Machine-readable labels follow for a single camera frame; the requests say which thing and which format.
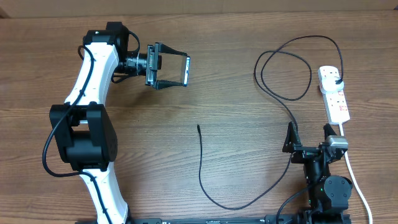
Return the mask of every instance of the table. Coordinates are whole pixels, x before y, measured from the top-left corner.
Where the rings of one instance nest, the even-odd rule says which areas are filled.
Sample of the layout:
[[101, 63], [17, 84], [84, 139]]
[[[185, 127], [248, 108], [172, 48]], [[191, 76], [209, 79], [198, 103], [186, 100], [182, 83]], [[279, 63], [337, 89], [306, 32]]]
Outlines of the table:
[[[275, 214], [305, 186], [302, 165], [292, 164], [279, 185], [250, 207], [229, 211], [213, 205], [198, 183], [196, 125], [203, 135], [207, 192], [230, 207], [257, 197], [285, 169], [289, 155], [281, 149], [290, 118], [255, 85], [254, 63], [265, 50], [316, 34], [336, 40], [343, 54], [351, 113], [344, 127], [359, 186], [376, 223], [398, 222], [398, 13], [364, 11], [0, 19], [1, 223], [96, 218], [83, 181], [48, 175], [41, 156], [51, 128], [50, 107], [63, 103], [80, 71], [77, 47], [87, 30], [104, 29], [108, 21], [122, 21], [139, 36], [142, 49], [163, 42], [192, 57], [187, 88], [155, 91], [144, 85], [144, 77], [109, 88], [106, 109], [119, 144], [116, 175], [134, 217], [262, 217]], [[134, 41], [130, 45], [135, 49]], [[307, 95], [286, 104], [303, 143], [316, 146], [327, 122], [316, 70], [339, 68], [338, 54], [323, 39], [298, 40], [285, 50], [305, 58], [313, 69]], [[159, 78], [178, 80], [180, 62], [165, 56]], [[276, 55], [265, 77], [274, 91], [293, 97], [304, 91], [309, 72], [296, 58]], [[55, 141], [47, 158], [54, 171], [70, 171]], [[332, 164], [331, 172], [349, 177], [344, 159]], [[302, 196], [284, 213], [306, 205]], [[366, 223], [355, 190], [349, 205], [346, 213], [354, 223]]]

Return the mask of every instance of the robotic arm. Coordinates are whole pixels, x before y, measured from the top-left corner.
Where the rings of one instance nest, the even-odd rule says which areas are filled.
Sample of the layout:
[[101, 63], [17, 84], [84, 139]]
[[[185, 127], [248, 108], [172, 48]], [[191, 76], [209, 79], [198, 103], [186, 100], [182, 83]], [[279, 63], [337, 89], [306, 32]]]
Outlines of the robotic arm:
[[[146, 85], [155, 89], [188, 84], [190, 57], [170, 47], [156, 43], [148, 45], [147, 53], [127, 51], [129, 35], [138, 38], [122, 25], [121, 22], [108, 22], [105, 30], [89, 30], [83, 38], [85, 51], [79, 77], [64, 105], [53, 105], [50, 120], [55, 130], [58, 151], [63, 162], [70, 163], [73, 170], [89, 173], [96, 179], [96, 188], [91, 178], [80, 175], [90, 191], [98, 218], [89, 223], [131, 223], [129, 207], [120, 193], [114, 172], [114, 160], [118, 151], [118, 139], [105, 110], [106, 95], [110, 82], [121, 82], [138, 75], [146, 76]], [[92, 54], [95, 62], [84, 95], [70, 110], [78, 98], [91, 68]], [[181, 82], [157, 80], [157, 71], [162, 66], [160, 53], [175, 54], [185, 57]], [[72, 126], [88, 124], [88, 131], [74, 131]], [[103, 211], [101, 199], [106, 211]]]

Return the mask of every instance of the wood grain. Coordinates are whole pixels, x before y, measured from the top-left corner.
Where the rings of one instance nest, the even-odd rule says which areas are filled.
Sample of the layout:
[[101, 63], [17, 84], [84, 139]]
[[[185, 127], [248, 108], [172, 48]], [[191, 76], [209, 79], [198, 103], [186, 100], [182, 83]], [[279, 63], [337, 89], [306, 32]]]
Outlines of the wood grain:
[[[227, 211], [213, 205], [198, 184], [196, 124], [203, 133], [208, 193], [230, 207], [257, 197], [287, 163], [281, 145], [290, 119], [255, 85], [254, 62], [261, 52], [289, 39], [318, 34], [335, 39], [343, 54], [351, 111], [345, 133], [375, 223], [398, 222], [398, 13], [373, 11], [1, 19], [0, 223], [73, 223], [96, 217], [80, 178], [49, 176], [41, 155], [50, 132], [49, 109], [63, 103], [80, 70], [77, 46], [88, 29], [104, 29], [107, 21], [123, 21], [143, 46], [162, 41], [192, 57], [188, 88], [155, 91], [143, 77], [110, 86], [107, 111], [119, 139], [116, 175], [134, 217], [261, 217], [276, 213], [304, 187], [302, 166], [292, 164], [281, 183], [250, 207]], [[301, 55], [314, 70], [308, 94], [287, 102], [302, 141], [313, 146], [323, 139], [326, 123], [315, 71], [339, 66], [338, 54], [323, 39], [300, 40], [286, 50]], [[177, 79], [179, 63], [165, 57], [159, 77]], [[265, 79], [281, 95], [297, 96], [309, 73], [301, 61], [278, 55]], [[53, 170], [70, 170], [54, 142], [47, 157]], [[332, 164], [331, 171], [349, 177], [344, 161]], [[355, 191], [349, 203], [354, 223], [366, 223]], [[284, 212], [305, 205], [301, 197]]]

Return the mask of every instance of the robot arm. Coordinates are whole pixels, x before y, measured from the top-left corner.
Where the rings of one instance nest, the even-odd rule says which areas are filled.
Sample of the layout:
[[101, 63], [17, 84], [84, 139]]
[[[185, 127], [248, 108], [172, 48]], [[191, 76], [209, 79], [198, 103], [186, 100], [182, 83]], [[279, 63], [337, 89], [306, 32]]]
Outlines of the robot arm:
[[[69, 163], [73, 170], [91, 174], [98, 188], [90, 177], [81, 174], [81, 178], [90, 191], [98, 218], [92, 223], [130, 223], [129, 207], [120, 193], [114, 171], [114, 160], [118, 151], [118, 139], [108, 114], [105, 110], [106, 95], [110, 82], [121, 82], [126, 78], [138, 75], [146, 76], [146, 85], [159, 90], [171, 86], [186, 86], [188, 83], [190, 57], [170, 47], [156, 43], [148, 45], [147, 53], [140, 54], [139, 48], [127, 51], [129, 35], [121, 22], [109, 22], [106, 30], [89, 30], [83, 38], [83, 45], [94, 57], [94, 67], [84, 95], [76, 106], [65, 116], [88, 78], [91, 67], [90, 54], [85, 57], [72, 92], [64, 105], [53, 105], [50, 110], [50, 121], [55, 130], [55, 140], [63, 162]], [[157, 71], [161, 69], [162, 57], [159, 53], [175, 54], [185, 57], [182, 81], [171, 82], [157, 80]], [[114, 81], [114, 73], [119, 80]], [[74, 131], [72, 126], [87, 123], [88, 131]], [[102, 198], [105, 210], [100, 203]]]

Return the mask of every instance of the tabletop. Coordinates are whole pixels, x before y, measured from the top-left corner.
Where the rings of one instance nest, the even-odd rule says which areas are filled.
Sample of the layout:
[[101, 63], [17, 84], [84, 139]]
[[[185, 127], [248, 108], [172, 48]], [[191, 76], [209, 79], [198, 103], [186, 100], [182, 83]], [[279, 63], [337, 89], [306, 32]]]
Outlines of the tabletop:
[[[290, 117], [256, 86], [254, 64], [263, 51], [294, 37], [325, 35], [343, 54], [351, 115], [344, 128], [355, 177], [375, 222], [398, 222], [398, 12], [359, 11], [0, 19], [0, 223], [96, 218], [83, 181], [48, 175], [41, 158], [51, 130], [50, 107], [64, 102], [80, 71], [77, 47], [87, 30], [104, 29], [108, 21], [122, 21], [135, 32], [141, 49], [163, 42], [192, 58], [187, 87], [155, 90], [144, 85], [144, 77], [110, 84], [106, 110], [118, 135], [116, 176], [133, 217], [263, 217], [305, 187], [302, 165], [291, 164], [282, 181], [248, 208], [217, 207], [198, 182], [197, 124], [203, 135], [202, 181], [209, 195], [229, 207], [257, 197], [286, 167], [289, 155], [282, 145]], [[129, 45], [136, 47], [133, 39]], [[325, 39], [297, 40], [285, 50], [312, 67], [308, 93], [285, 103], [303, 144], [317, 146], [327, 118], [316, 71], [322, 65], [340, 69], [340, 60]], [[177, 56], [164, 56], [159, 78], [178, 80], [180, 63]], [[264, 78], [278, 94], [297, 97], [310, 72], [296, 58], [276, 55]], [[47, 160], [56, 172], [71, 171], [55, 140]], [[351, 178], [344, 159], [330, 169]], [[307, 204], [303, 195], [283, 213]], [[345, 213], [353, 223], [367, 222], [355, 189]]]

